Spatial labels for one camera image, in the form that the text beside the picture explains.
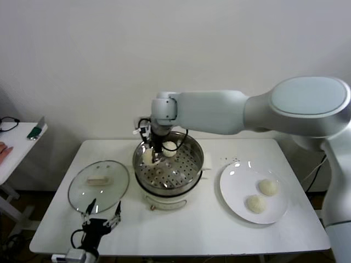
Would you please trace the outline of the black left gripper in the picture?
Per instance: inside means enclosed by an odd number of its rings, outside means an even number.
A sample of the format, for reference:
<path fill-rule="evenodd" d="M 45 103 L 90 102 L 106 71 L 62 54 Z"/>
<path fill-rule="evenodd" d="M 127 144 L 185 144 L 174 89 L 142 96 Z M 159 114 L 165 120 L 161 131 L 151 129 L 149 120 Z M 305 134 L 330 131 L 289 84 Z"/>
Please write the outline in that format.
<path fill-rule="evenodd" d="M 96 199 L 88 205 L 86 211 L 81 213 L 83 221 L 84 239 L 83 247 L 98 247 L 101 238 L 111 232 L 112 227 L 116 227 L 121 222 L 121 201 L 119 201 L 113 217 L 107 219 L 90 219 L 90 215 L 95 206 Z"/>

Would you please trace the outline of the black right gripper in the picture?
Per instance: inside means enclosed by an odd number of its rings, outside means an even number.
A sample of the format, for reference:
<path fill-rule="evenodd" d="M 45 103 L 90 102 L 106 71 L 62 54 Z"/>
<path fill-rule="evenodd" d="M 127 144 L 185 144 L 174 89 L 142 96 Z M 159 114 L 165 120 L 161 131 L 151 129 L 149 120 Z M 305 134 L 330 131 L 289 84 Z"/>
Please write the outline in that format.
<path fill-rule="evenodd" d="M 160 136 L 157 134 L 151 134 L 151 145 L 154 150 L 152 152 L 152 164 L 157 165 L 162 161 L 162 146 L 164 141 L 164 136 Z"/>

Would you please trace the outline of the bare human hand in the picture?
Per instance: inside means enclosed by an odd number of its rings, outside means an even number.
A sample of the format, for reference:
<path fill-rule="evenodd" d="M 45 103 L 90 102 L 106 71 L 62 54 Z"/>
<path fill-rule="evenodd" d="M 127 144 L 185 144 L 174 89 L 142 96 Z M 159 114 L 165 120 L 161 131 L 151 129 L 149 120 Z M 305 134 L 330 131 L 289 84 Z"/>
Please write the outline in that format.
<path fill-rule="evenodd" d="M 0 142 L 0 164 L 4 162 L 6 157 L 12 152 L 13 147 L 7 146 L 4 142 Z"/>

